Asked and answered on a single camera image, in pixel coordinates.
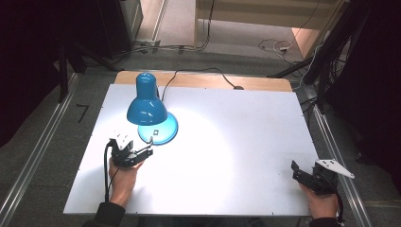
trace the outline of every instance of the hand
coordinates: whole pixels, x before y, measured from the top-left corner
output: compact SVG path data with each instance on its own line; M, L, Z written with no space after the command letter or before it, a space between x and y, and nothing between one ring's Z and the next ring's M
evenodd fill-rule
M112 159L109 160L109 176L110 178L114 176L112 181L113 193L110 197L110 202L126 207L131 197L133 187L135 186L136 174L143 163L144 162L141 162L133 167L120 167L114 176L118 167L114 165Z
M307 197L309 210L314 219L336 217L339 202L335 194L317 196L314 191L301 183L300 187Z

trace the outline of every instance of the wrist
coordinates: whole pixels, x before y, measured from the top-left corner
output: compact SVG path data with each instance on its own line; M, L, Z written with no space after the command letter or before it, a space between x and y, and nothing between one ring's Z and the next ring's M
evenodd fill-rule
M125 208L130 197L131 193L112 193L112 196L110 197L110 202Z

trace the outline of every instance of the floor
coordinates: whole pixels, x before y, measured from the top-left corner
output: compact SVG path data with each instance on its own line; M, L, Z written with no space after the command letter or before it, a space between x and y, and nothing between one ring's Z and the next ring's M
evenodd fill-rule
M163 5L163 1L148 0L148 2L157 5L158 8ZM165 20L160 21L158 31L154 32L154 29L149 29L148 35L144 31L141 39L152 40L154 35L153 38L161 40L161 44L190 44L191 39L186 39L186 41L178 39L184 38L184 36L178 35L179 32L171 34L172 30L176 31L173 29L174 26L168 28L171 23L166 21L168 21L168 17L174 15L169 9L170 7L176 8L176 3L174 0L166 1L166 11L161 14ZM230 39L233 36L237 37L231 33L234 27L235 32L245 32L243 40L242 38ZM286 53L286 60L274 52L272 46L275 41L263 43L265 47L261 49L258 45L267 39L288 41L293 39L293 36L289 30L282 27L240 28L238 25L222 25L214 22L211 27L211 40L204 52L184 52L183 54L172 50L158 50L153 53L135 52L122 59L118 66L127 70L170 71L183 68L218 67L221 71L229 74L264 77L286 69L290 65L286 60L302 60L296 50L296 45L291 47L294 48L292 53ZM8 226L80 226L83 221L93 217L93 215L66 216L62 213L96 117L101 109L103 98L116 75L115 72L96 66L95 62L90 59L86 59L86 61L90 63L91 67L84 75L72 77L77 80L74 85L75 89L71 91L69 102L65 103L66 109L51 134L50 140L43 145L44 153L39 157L40 163L37 168L29 170L33 172L33 175L28 179L29 185L22 188L22 195L18 198L21 200L17 200L18 205L12 211L13 216L9 217ZM287 78L292 82L291 85L296 87L299 85L300 76L299 72L296 72ZM304 87L295 92L300 103L308 99ZM38 141L43 139L42 132L45 131L47 122L52 119L53 113L59 108L58 95L59 89L56 88L26 120L12 140L0 148L2 154L0 197L2 200L9 196L9 190L20 177L26 160L37 149L35 146L38 145ZM83 113L84 106L88 106L85 113ZM308 103L302 105L303 109L307 106ZM401 197L392 185L390 176L378 166L357 163L355 160L357 150L353 145L346 122L336 117L335 111L329 106L326 106L326 117L347 167L357 176L354 183L371 221L367 225L358 223L355 211L346 202L346 226L399 226L401 223ZM313 115L309 117L307 114L305 121L310 121L310 133L319 156L321 158L329 157L318 121ZM349 201L346 199L342 187L340 193L344 201ZM136 220L135 216L125 217L121 226L135 226ZM264 220L270 227L296 226L298 222L296 217L264 218ZM307 218L302 219L300 226L306 226L306 220Z

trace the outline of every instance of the power cord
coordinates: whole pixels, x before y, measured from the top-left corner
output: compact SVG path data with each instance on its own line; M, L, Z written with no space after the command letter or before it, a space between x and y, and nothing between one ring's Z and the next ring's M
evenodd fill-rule
M223 74L223 72L221 72L221 70L217 69L217 68L206 68L206 69L180 69L174 72L174 76L168 81L167 85L165 86L165 89L163 90L162 93L162 102L165 100L165 92L166 92L166 88L168 87L168 85L170 84L170 82L176 78L177 73L179 72L191 72L191 71L196 71L196 72L201 72L201 71L209 71L209 70L217 70L219 73L221 73L221 75L223 76L224 80L226 80L226 82L228 84L230 84L233 89L237 89L237 90L243 90L243 88L241 86L235 86L233 85L233 83L231 81L229 81L226 76Z
M322 47L322 44L321 44L321 45L318 45L318 46L315 48L314 55L313 55L313 59L312 59L312 61L310 62L309 66L307 67L306 73L304 73L304 75L301 77L301 79L300 79L300 84L298 85L298 87L293 88L292 91L297 90L297 89L299 89L299 88L301 87L302 81L304 80L304 77L306 76L306 74L309 72L310 67L311 67L311 65L313 64L313 61L315 60L316 55L317 55L317 53L318 53L318 49L321 48L321 47Z

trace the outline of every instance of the metal bar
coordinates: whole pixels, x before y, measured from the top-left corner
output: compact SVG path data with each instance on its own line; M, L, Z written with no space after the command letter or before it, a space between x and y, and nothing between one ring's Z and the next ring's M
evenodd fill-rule
M306 94L308 98L312 98L316 96L315 91L313 90L313 86L309 85L305 87ZM316 120L318 121L319 127L321 129L321 132L323 134L324 141L327 145L327 148L329 150L329 153L332 158L336 159L339 164L344 166L346 168L346 164L344 160L342 159L341 153L339 148L337 147L336 140L329 128L328 122L326 120L326 117L324 114L321 114L320 110L318 107L314 107L314 114L316 117ZM348 199L348 202L351 206L351 209L354 213L354 218L357 222L357 226L359 227L373 227L374 225L372 224L369 215L365 209L365 206L363 205L363 201L357 192L357 187L355 186L354 182L352 179L344 177L342 175L340 176L340 182L342 187L344 188L345 195Z
M62 103L59 103L50 117L46 127L44 128L44 132L39 138L38 143L35 148L32 150L29 158L27 159L23 170L18 176L17 180L12 185L9 190L6 199L4 200L1 210L0 210L0 227L6 227L9 225L11 218L18 207L22 197L24 196L26 189L35 174L36 169L41 162L44 153L46 152L47 146L49 145L53 134L55 133L57 127L59 126L62 117L67 109L72 96L76 90L78 84L78 75L76 73L70 78L69 87L71 88L71 92L68 93L67 97L64 99Z
M167 0L163 0L162 6L160 7L159 15L157 16L156 25L153 29L153 33L151 35L151 39L156 41L157 34L159 33L160 24L162 23L163 15L165 14L165 9L167 5Z

